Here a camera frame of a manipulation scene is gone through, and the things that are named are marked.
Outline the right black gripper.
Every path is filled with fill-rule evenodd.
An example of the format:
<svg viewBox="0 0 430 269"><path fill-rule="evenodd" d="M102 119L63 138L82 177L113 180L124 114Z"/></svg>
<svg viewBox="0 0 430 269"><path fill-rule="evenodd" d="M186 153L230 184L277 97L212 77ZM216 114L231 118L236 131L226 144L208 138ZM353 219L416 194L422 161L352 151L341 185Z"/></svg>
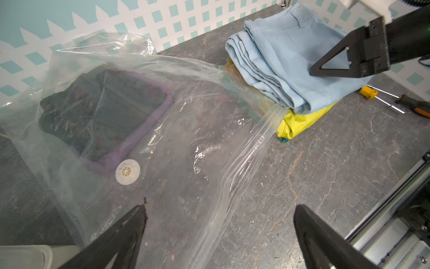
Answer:
<svg viewBox="0 0 430 269"><path fill-rule="evenodd" d="M351 31L312 67L311 76L361 78L430 53L430 4L383 24L379 17Z"/></svg>

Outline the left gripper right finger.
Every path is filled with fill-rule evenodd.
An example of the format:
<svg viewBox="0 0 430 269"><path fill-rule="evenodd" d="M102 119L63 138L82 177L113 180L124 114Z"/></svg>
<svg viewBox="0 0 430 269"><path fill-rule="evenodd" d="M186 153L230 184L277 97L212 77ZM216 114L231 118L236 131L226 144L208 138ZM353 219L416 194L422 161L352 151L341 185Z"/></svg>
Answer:
<svg viewBox="0 0 430 269"><path fill-rule="evenodd" d="M306 205L297 205L293 223L308 269L376 269Z"/></svg>

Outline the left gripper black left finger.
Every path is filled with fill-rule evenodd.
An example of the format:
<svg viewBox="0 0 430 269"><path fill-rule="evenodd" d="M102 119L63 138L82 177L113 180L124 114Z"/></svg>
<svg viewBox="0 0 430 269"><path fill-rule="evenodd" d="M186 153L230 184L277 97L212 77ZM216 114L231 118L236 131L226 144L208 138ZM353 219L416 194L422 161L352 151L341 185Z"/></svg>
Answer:
<svg viewBox="0 0 430 269"><path fill-rule="evenodd" d="M62 269L134 269L147 224L144 205L137 205L84 250L61 266Z"/></svg>

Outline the light blue garment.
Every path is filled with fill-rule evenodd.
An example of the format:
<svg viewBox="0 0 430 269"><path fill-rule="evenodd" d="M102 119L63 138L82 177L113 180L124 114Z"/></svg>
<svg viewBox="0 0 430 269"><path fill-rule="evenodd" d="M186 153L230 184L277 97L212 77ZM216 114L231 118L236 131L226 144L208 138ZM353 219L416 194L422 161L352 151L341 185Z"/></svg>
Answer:
<svg viewBox="0 0 430 269"><path fill-rule="evenodd" d="M346 33L329 27L306 5L245 21L226 51L247 84L297 114L311 114L365 86L370 77L317 77L310 67Z"/></svg>

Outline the yellow green garment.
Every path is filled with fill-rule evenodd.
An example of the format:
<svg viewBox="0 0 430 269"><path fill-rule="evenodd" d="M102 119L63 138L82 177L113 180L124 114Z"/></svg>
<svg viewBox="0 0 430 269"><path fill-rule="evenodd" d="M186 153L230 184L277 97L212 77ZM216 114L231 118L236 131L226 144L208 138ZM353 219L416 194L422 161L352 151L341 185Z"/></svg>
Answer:
<svg viewBox="0 0 430 269"><path fill-rule="evenodd" d="M292 109L289 109L276 132L277 137L284 137L291 141L301 132L315 124L321 117L327 114L333 106L335 106L335 104L307 115L296 114Z"/></svg>

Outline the green trousers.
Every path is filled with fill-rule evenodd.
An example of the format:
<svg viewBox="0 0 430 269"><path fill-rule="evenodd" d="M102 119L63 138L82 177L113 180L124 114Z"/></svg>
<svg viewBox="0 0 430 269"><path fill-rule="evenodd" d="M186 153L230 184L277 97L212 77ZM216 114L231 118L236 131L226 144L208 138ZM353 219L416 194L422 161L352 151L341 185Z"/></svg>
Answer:
<svg viewBox="0 0 430 269"><path fill-rule="evenodd" d="M288 143L290 141L290 139L287 139L287 138L284 138L284 137L279 137L278 139L279 139L279 141L281 143Z"/></svg>

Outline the clear plastic vacuum bag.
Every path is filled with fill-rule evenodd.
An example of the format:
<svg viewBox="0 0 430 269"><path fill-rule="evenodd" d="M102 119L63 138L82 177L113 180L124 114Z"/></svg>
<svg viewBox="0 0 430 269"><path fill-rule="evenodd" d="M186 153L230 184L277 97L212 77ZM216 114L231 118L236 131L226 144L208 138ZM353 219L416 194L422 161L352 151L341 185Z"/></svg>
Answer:
<svg viewBox="0 0 430 269"><path fill-rule="evenodd" d="M94 34L61 46L40 80L1 103L1 126L79 246L144 205L138 267L202 269L286 111L258 90L237 86L222 66L153 50L149 38L135 34ZM127 186L117 182L116 169L87 169L73 148L39 125L44 98L102 65L143 74L173 91L173 105L126 157L141 167Z"/></svg>

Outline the dark grey denim trousers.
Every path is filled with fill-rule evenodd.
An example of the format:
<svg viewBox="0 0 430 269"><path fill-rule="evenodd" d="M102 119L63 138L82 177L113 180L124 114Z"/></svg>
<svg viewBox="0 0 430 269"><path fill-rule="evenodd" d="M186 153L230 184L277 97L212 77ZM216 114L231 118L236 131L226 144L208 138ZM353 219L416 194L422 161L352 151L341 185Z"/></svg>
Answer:
<svg viewBox="0 0 430 269"><path fill-rule="evenodd" d="M172 105L172 91L108 65L81 74L40 102L42 131L104 167L119 163Z"/></svg>

